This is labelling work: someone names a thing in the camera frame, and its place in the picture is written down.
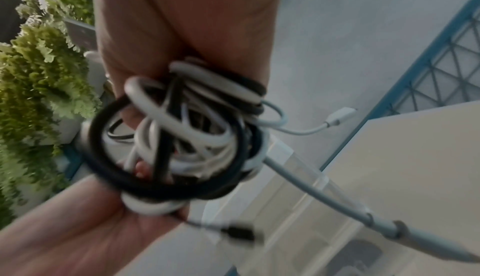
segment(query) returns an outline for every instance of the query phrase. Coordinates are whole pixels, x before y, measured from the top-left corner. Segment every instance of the potted plant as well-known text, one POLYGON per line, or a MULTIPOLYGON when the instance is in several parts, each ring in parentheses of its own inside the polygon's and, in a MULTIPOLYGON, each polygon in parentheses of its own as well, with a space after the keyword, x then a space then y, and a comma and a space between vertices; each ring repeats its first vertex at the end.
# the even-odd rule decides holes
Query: potted plant
POLYGON ((67 35, 62 18, 93 23, 92 0, 22 0, 26 19, 11 43, 0 43, 0 228, 25 203, 25 186, 62 189, 54 160, 61 153, 61 118, 91 118, 100 100, 87 81, 88 63, 67 35))

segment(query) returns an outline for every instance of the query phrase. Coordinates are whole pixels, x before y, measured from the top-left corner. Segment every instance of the skin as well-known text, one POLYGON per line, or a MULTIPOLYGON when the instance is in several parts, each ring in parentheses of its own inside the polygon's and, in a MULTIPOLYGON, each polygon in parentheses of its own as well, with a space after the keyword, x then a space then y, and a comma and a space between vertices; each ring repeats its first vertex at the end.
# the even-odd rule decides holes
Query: skin
MULTIPOLYGON (((279 0, 94 0, 104 66, 115 94, 134 75, 168 75, 168 63, 197 56, 267 85, 279 0)), ((135 128, 142 114, 130 108, 135 128)), ((148 179, 140 162, 137 176, 148 179)), ((180 214, 187 216, 188 209, 180 214)), ((140 216, 93 176, 17 219, 0 232, 5 275, 114 275, 179 222, 140 216)))

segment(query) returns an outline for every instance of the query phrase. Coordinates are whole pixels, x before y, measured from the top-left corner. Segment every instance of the cable connector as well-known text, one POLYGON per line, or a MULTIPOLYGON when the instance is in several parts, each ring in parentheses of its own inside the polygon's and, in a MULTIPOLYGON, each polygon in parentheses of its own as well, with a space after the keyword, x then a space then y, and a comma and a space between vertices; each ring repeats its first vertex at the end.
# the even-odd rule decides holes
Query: cable connector
POLYGON ((263 244, 265 240, 263 233, 255 231, 248 225, 232 224, 222 228, 221 232, 232 239, 244 242, 263 244))
POLYGON ((339 110, 328 115, 325 123, 328 124, 329 127, 338 126, 341 123, 344 123, 348 119, 352 118, 356 112, 357 110, 355 108, 342 107, 339 110))

